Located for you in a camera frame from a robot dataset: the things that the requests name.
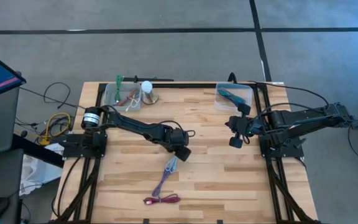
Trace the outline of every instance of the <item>white ball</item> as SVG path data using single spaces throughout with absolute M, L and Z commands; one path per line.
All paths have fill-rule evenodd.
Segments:
M 153 84 L 150 81 L 142 82 L 142 90 L 145 93 L 150 93 L 153 89 Z

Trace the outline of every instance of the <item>butcher block tabletop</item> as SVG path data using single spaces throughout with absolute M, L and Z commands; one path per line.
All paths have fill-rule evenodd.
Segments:
M 81 106 L 95 105 L 99 84 L 84 83 Z M 142 136 L 110 128 L 107 129 L 106 155 L 101 159 L 92 223 L 142 223 L 145 218 L 150 223 L 216 223 L 216 220 L 275 223 L 269 179 L 265 159 L 260 155 L 258 137 L 250 138 L 250 144 L 243 144 L 241 149 L 229 146 L 233 133 L 224 123 L 236 113 L 215 109 L 215 88 L 156 88 L 155 91 L 159 95 L 156 104 L 142 104 L 140 111 L 122 114 L 145 123 L 174 120 L 184 130 L 196 131 L 188 146 L 192 151 L 190 157 L 186 162 L 178 161 L 177 172 L 165 181 L 160 194 L 161 197 L 178 194 L 181 201 L 144 204 L 143 199 L 151 197 L 173 154 Z M 288 102 L 284 88 L 268 86 L 268 95 L 271 104 Z M 254 97 L 252 100 L 250 116 L 255 116 Z M 275 109 L 290 108 L 284 105 Z M 79 108 L 74 133 L 83 133 L 80 126 L 83 114 L 84 109 Z M 58 195 L 74 161 L 71 158 L 65 162 Z M 69 176 L 61 212 L 78 192 L 83 161 L 77 163 Z M 306 214 L 317 219 L 305 168 L 294 158 L 284 158 L 283 163 L 290 193 Z M 279 195 L 285 219 L 283 198 Z M 87 201 L 88 194 L 84 197 L 81 218 L 85 217 Z

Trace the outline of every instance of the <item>gray floor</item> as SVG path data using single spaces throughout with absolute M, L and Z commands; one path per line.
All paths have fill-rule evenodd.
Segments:
M 256 4 L 262 27 L 358 27 L 356 0 Z M 0 0 L 0 30 L 252 26 L 246 0 Z M 358 118 L 358 32 L 264 33 L 263 38 L 273 81 L 340 101 Z M 0 59 L 20 70 L 32 90 L 69 84 L 72 103 L 78 102 L 83 82 L 112 81 L 118 74 L 224 81 L 235 72 L 239 80 L 264 80 L 253 33 L 0 35 Z M 56 86 L 51 96 L 65 93 Z M 297 91 L 288 95 L 291 102 L 322 104 Z M 22 91 L 17 116 L 35 122 L 57 111 L 75 112 L 56 106 Z M 358 223 L 358 157 L 346 135 L 345 129 L 307 135 L 308 177 L 322 222 Z M 358 150 L 358 131 L 351 138 Z M 55 182 L 25 198 L 32 222 L 50 218 L 56 191 Z

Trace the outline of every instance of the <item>green object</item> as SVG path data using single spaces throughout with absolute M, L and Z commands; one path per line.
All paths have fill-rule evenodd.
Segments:
M 121 97 L 119 96 L 119 88 L 120 88 L 123 80 L 124 80 L 124 77 L 122 75 L 116 76 L 116 85 L 117 85 L 117 91 L 116 91 L 116 96 L 115 96 L 116 102 L 121 101 Z

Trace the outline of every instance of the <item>transparent bin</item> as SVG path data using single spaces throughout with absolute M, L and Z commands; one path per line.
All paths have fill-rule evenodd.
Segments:
M 223 97 L 219 92 L 219 88 L 224 88 L 229 93 L 242 98 L 246 105 L 252 107 L 252 88 L 247 85 L 238 85 L 228 82 L 219 82 L 215 89 L 215 108 L 218 110 L 238 112 L 237 106 L 230 100 Z
M 137 103 L 134 101 L 134 102 L 132 102 L 132 106 L 130 106 L 132 100 L 129 99 L 123 106 L 115 106 L 114 108 L 117 109 L 118 111 L 125 111 L 127 108 L 128 108 L 128 111 L 140 110 L 140 105 L 142 104 L 142 101 L 140 100 L 141 89 L 140 89 L 139 83 L 121 83 L 121 86 L 119 88 L 119 94 L 120 94 L 121 99 L 123 100 L 134 89 L 138 90 L 138 93 L 135 95 L 135 98 L 134 98 L 137 101 Z M 115 100 L 116 92 L 117 92 L 117 85 L 115 83 L 109 83 L 106 85 L 106 89 L 104 91 L 104 104 L 105 105 L 114 106 L 114 103 L 116 102 L 116 100 Z

